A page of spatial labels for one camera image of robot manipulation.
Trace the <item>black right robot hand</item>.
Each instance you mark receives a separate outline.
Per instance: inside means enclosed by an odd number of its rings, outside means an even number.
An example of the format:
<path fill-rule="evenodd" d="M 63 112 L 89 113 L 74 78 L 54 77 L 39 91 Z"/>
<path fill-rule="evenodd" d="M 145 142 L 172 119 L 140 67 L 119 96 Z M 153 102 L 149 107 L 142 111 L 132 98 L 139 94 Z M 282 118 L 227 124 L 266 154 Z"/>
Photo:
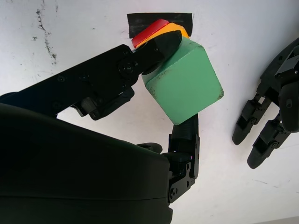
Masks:
<path fill-rule="evenodd" d="M 3 224 L 169 224 L 170 204 L 199 172 L 198 116 L 173 127 L 169 149 L 131 144 L 57 119 L 66 108 L 99 120 L 130 101 L 139 75 L 182 42 L 180 31 L 137 50 L 120 45 L 0 97 Z"/>

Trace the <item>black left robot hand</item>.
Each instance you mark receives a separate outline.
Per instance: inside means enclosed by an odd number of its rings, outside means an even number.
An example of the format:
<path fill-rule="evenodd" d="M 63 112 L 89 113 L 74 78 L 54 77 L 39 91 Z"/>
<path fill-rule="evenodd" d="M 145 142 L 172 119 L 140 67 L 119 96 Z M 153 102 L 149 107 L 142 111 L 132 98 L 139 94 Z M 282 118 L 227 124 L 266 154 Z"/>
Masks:
<path fill-rule="evenodd" d="M 257 125 L 271 103 L 279 113 L 269 120 L 253 144 L 247 164 L 256 169 L 291 133 L 299 131 L 299 41 L 294 40 L 260 76 L 253 99 L 248 100 L 235 125 L 232 141 L 239 145 Z"/>

